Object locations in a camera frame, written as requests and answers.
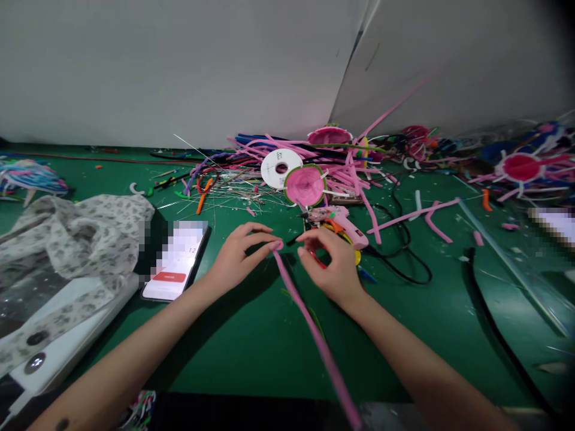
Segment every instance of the phone screen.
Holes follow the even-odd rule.
[[[207,221],[174,222],[172,235],[162,246],[162,257],[152,268],[142,298],[173,301],[188,287],[198,270],[208,233]]]

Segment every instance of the green table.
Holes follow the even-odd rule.
[[[10,145],[0,151],[152,159],[147,150],[134,148],[121,149],[118,155],[94,154],[83,147],[50,145]],[[132,182],[145,190],[153,184],[152,176],[171,168],[171,165],[44,159],[49,160],[50,166],[75,188],[68,198],[79,201],[101,193],[130,194]],[[102,165],[102,169],[96,169],[96,165]],[[382,189],[373,187],[367,193],[368,198],[392,207],[391,185],[382,184]],[[150,202],[162,201],[162,205],[175,202],[173,190],[181,189],[176,187],[155,193],[149,198]],[[415,209],[413,196],[417,189],[424,206],[434,200],[446,202],[456,196],[462,199],[478,196],[475,190],[453,177],[426,173],[414,174],[413,178],[405,175],[397,195],[406,212]],[[483,210],[481,199],[469,199],[466,203],[522,271],[528,272],[537,283],[554,286],[573,301],[573,286],[560,274],[573,267],[572,255],[530,222],[524,219],[510,221],[510,217],[517,217],[510,209],[495,208],[488,213]],[[198,278],[207,271],[225,238],[240,223],[267,224],[284,239],[291,239],[302,231],[302,221],[295,217],[299,213],[296,208],[268,204],[262,207],[268,213],[253,218],[247,211],[229,208],[207,209],[196,216],[195,204],[178,213],[185,205],[163,208],[156,212],[155,220],[178,220],[188,216],[186,220],[207,220],[212,226]],[[243,207],[240,201],[227,205]],[[19,204],[0,201],[2,232],[10,228],[21,212]],[[377,214],[382,222],[388,219],[381,212]],[[364,232],[371,227],[365,208],[352,208],[350,217]],[[470,297],[464,264],[458,257],[465,248],[475,245],[474,229],[457,205],[439,210],[433,220],[453,239],[453,244],[446,244],[431,232],[423,217],[409,224],[412,249],[432,268],[432,283],[416,286],[404,282],[380,260],[364,255],[362,266],[377,279],[377,284],[365,283],[367,290],[493,403],[534,406],[502,349],[489,333],[485,319],[475,307],[475,298]],[[501,228],[501,223],[505,222],[526,227],[521,232],[510,233]],[[383,245],[379,249],[384,253],[399,244],[395,229],[384,230],[382,239]],[[512,247],[519,247],[524,254],[515,254]],[[303,300],[317,314],[354,400],[408,401],[409,396],[398,378],[365,333],[311,283],[298,263],[296,246],[285,247],[281,254],[289,263]],[[393,262],[406,272],[415,268],[419,278],[424,276],[422,269],[404,256]],[[488,245],[477,250],[476,275],[502,333],[543,393],[551,402],[557,403],[564,379],[544,374],[534,365],[565,360],[562,354],[548,350],[546,346],[572,350],[571,341],[549,326],[523,291],[515,286],[517,281]],[[268,259],[242,285],[198,319],[146,387],[194,393],[335,399],[309,329],[297,306],[281,293],[282,287],[277,265],[273,259]],[[561,312],[567,320],[572,318],[572,313],[565,313],[567,309],[555,298],[548,300],[555,311]],[[73,376],[78,377],[164,306],[135,295],[90,349]],[[149,340],[149,347],[154,348],[154,340]]]

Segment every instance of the pink hot glue gun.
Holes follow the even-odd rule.
[[[307,218],[312,223],[320,223],[325,220],[333,220],[340,225],[345,234],[351,240],[353,248],[361,250],[367,247],[370,242],[367,237],[347,219],[349,211],[346,207],[333,205],[331,207],[312,208],[308,213],[301,214],[299,217]]]

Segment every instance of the white wall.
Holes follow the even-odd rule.
[[[302,138],[333,108],[367,0],[2,0],[0,136],[204,148]]]
[[[458,133],[575,108],[573,48],[538,0],[381,0],[332,120],[354,135],[434,69],[374,133],[412,124]]]

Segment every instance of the white floral cloth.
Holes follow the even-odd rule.
[[[7,336],[0,377],[114,299],[134,270],[140,231],[154,207],[140,195],[99,195],[74,204],[54,196],[32,203],[0,237],[0,291],[50,263],[72,280],[97,277],[99,287]]]

